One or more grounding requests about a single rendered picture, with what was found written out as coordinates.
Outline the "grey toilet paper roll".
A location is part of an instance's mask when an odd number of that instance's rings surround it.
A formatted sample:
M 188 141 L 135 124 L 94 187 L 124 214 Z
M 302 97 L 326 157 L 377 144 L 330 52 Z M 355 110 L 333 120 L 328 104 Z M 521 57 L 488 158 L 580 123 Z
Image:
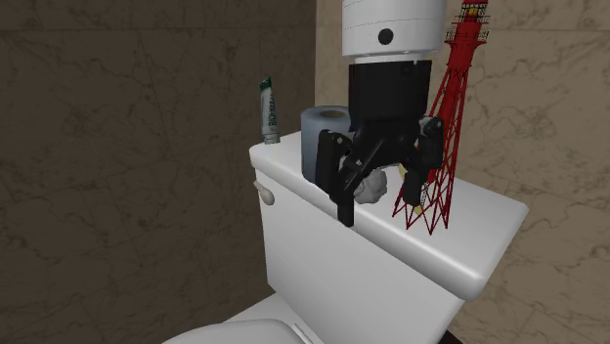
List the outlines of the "grey toilet paper roll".
M 351 119 L 348 107 L 309 107 L 301 113 L 301 170 L 304 178 L 315 183 L 319 134 L 328 129 L 348 137 Z

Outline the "white toilet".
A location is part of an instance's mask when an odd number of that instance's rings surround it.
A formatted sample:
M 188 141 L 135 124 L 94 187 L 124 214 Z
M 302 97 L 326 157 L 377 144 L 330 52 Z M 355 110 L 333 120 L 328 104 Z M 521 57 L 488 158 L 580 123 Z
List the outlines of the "white toilet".
M 456 181 L 447 227 L 393 211 L 402 180 L 355 209 L 352 227 L 301 172 L 301 136 L 251 147 L 273 295 L 228 322 L 163 344 L 440 344 L 476 299 L 528 213 L 517 200 Z

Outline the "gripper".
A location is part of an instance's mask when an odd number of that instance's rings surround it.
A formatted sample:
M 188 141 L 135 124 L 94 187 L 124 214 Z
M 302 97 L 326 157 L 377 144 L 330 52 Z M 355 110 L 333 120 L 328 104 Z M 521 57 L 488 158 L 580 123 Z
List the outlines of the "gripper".
M 427 60 L 349 66 L 353 137 L 322 130 L 315 173 L 315 184 L 336 204 L 344 226 L 354 226 L 355 190 L 373 170 L 399 161 L 399 145 L 406 204 L 420 205 L 429 172 L 442 166 L 444 121 L 424 116 L 431 67 Z

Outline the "yellow curved object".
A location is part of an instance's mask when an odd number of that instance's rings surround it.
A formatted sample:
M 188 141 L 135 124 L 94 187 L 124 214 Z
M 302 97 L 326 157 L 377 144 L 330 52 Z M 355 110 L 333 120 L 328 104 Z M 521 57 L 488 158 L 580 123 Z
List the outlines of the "yellow curved object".
M 416 214 L 421 213 L 421 191 L 423 182 L 417 172 L 410 168 L 399 165 L 399 172 L 403 180 L 401 198 L 407 205 L 410 205 Z

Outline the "grey crumpled lump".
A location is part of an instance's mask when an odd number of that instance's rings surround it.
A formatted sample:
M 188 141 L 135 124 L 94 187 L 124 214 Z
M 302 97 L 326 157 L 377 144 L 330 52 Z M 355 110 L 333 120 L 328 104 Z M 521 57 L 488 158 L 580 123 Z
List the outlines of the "grey crumpled lump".
M 359 204 L 377 203 L 387 193 L 387 176 L 377 168 L 360 183 L 354 190 L 355 201 Z

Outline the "white green toothpaste tube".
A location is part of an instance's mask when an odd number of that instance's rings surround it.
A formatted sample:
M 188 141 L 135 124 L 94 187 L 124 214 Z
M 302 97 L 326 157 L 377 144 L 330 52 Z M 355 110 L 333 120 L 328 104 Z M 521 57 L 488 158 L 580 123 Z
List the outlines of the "white green toothpaste tube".
M 272 91 L 272 79 L 265 78 L 259 84 L 260 110 L 261 110 L 261 133 L 265 145 L 278 144 L 280 130 L 276 115 L 275 100 Z

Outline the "red lattice tower model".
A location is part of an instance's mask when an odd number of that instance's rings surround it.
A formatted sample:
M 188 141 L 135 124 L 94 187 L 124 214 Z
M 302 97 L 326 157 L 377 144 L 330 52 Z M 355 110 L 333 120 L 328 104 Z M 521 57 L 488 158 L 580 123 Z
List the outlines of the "red lattice tower model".
M 489 22 L 486 14 L 488 4 L 489 0 L 462 0 L 460 12 L 447 33 L 445 42 L 451 47 L 451 52 L 427 115 L 444 121 L 443 163 L 429 172 L 422 186 L 420 214 L 402 201 L 400 188 L 393 213 L 405 213 L 408 229 L 416 222 L 422 222 L 432 233 L 440 223 L 449 225 L 468 73 L 475 50 L 487 42 L 489 32 L 483 25 Z

